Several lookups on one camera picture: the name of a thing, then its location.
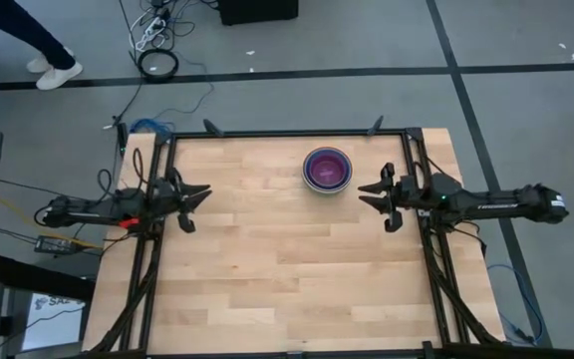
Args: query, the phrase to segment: black box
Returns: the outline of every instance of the black box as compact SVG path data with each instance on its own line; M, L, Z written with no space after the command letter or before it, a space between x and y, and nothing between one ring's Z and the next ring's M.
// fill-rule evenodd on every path
M223 25L298 17L298 0L218 0Z

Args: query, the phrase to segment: wooden table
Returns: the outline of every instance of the wooden table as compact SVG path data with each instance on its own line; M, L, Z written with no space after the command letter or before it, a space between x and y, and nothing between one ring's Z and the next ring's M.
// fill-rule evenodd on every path
M429 156L461 180L448 131L424 135ZM353 162L349 187L335 196L312 193L301 179L305 156L322 146ZM126 154L135 148L147 174L153 135L130 136ZM400 137L179 141L183 179L209 183L213 194L192 217L196 233L182 232L175 216L166 222L147 353L413 349L424 340L439 347L415 213L404 211L403 228L385 233L385 217L358 200L357 187L379 180L386 162L406 173ZM120 186L137 183L125 161ZM474 233L470 224L458 228ZM122 234L115 228L109 237ZM448 241L461 297L503 339L479 243L461 233ZM123 309L135 247L127 240L104 255L84 349Z

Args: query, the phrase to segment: person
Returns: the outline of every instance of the person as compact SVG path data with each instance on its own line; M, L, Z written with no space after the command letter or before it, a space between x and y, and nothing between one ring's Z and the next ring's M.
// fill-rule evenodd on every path
M28 71L43 73L37 81L39 90L54 90L81 74L83 66L15 0L0 0L0 30L26 42L41 52L28 63Z

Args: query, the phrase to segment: dark pants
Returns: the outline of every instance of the dark pants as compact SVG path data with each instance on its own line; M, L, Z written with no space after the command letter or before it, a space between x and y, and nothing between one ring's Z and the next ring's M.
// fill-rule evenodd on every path
M14 0L0 0L0 30L41 51L56 69L75 66L64 46Z

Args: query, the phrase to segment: shoe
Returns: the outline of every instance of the shoe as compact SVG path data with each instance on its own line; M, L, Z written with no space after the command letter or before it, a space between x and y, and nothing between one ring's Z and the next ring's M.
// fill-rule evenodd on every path
M68 70L59 70L51 67L50 70L46 71L44 76L37 81L37 89L44 91L57 89L68 80L81 74L82 71L84 71L84 67L81 66L80 63L75 63L75 66Z
M66 52L68 52L70 56L75 57L75 53L72 52L72 50L68 49L67 47L64 47L64 49L66 49ZM43 54L39 55L38 58L29 62L28 65L26 65L26 69L28 69L28 71L30 71L33 74L43 74L46 71L50 70L51 67L52 66L50 66L48 60L46 60L46 57Z

